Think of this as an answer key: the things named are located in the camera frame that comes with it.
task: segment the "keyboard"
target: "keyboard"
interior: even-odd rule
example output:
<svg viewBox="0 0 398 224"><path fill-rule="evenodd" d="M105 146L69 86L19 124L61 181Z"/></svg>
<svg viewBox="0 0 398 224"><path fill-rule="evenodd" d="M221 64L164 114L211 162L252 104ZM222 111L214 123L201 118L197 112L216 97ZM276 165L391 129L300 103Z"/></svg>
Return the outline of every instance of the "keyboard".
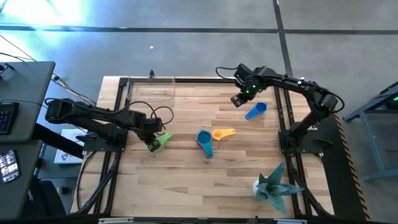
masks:
<svg viewBox="0 0 398 224"><path fill-rule="evenodd" d="M19 103L0 103L0 135L8 135L17 118Z"/></svg>

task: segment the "phone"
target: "phone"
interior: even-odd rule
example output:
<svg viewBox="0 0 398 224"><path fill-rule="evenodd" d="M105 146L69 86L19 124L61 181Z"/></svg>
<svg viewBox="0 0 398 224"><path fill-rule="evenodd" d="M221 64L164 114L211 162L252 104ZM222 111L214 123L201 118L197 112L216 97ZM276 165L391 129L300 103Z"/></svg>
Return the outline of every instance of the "phone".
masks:
<svg viewBox="0 0 398 224"><path fill-rule="evenodd" d="M1 179L3 183L8 183L18 178L21 173L19 172L17 156L13 149L0 154L0 169Z"/></svg>

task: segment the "white paper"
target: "white paper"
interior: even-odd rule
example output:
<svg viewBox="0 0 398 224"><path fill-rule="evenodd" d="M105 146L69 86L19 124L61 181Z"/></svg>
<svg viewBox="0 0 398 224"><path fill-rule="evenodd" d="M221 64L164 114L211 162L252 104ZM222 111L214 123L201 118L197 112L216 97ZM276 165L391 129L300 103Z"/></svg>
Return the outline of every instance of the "white paper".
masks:
<svg viewBox="0 0 398 224"><path fill-rule="evenodd" d="M76 142L77 144L84 146L82 141L78 141L76 136L85 135L86 133L80 129L63 129L61 136ZM57 149L57 154L55 155L54 163L55 164L79 164L82 159L79 159L75 156L69 155L62 150Z"/></svg>

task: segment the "wooden tabletop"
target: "wooden tabletop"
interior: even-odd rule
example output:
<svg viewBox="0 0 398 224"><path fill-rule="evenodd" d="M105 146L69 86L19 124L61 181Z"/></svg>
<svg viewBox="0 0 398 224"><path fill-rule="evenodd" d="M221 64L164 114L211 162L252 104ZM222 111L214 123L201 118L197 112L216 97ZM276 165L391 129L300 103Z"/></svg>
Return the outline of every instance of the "wooden tabletop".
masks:
<svg viewBox="0 0 398 224"><path fill-rule="evenodd" d="M119 77L104 77L98 106L114 107L118 83ZM134 84L138 89L133 94L143 97L141 99L151 98L153 95L147 91L148 84L140 85L143 84ZM170 91L170 86L154 88L165 95ZM119 167L112 216L250 218L257 215L260 218L293 218L291 196L283 197L287 211L284 215L268 201L255 202L252 191L253 182L260 172L267 176L285 162L277 137L279 119L274 89L268 88L254 100L235 108L229 99L237 93L238 89L233 84L175 84L174 100L163 103L174 105L174 120L166 125L173 137L162 152L153 154L133 132L129 132ZM296 93L290 93L290 98L295 120L300 121L309 112L307 102ZM266 102L268 110L245 120L244 115L258 101ZM130 109L150 115L145 105L133 105ZM157 115L163 121L170 119L170 112L164 109L158 110ZM214 157L206 159L195 142L197 134L201 129L212 132L226 128L234 128L236 134L220 141L213 140ZM83 173L81 204L98 185L103 156L104 153L97 153ZM302 157L309 189L323 207L333 213L321 160L312 154L303 154ZM289 182L286 169L282 182ZM108 189L105 190L103 207L107 195ZM298 197L304 211L301 193ZM71 212L76 210L76 199L74 202Z"/></svg>

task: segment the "concrete floor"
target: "concrete floor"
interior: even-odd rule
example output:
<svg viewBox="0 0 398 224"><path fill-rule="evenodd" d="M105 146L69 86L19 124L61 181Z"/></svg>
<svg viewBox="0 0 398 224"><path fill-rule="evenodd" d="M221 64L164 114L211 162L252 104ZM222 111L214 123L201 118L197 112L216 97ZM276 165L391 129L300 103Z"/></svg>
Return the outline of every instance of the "concrete floor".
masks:
<svg viewBox="0 0 398 224"><path fill-rule="evenodd" d="M36 1L16 10L9 1L2 24L95 27L277 28L272 0ZM395 0L279 0L286 29L398 29ZM47 10L30 10L41 7ZM0 31L37 60L53 60L55 73L96 100L104 75L215 76L217 66L267 65L284 73L278 34L104 33ZM346 102L343 116L397 81L396 35L286 35L295 77L315 80ZM6 53L22 56L0 41ZM59 86L46 97L71 97ZM54 131L40 115L40 123ZM376 170L358 120L344 124L359 175ZM398 222L398 177L362 183L374 221Z"/></svg>

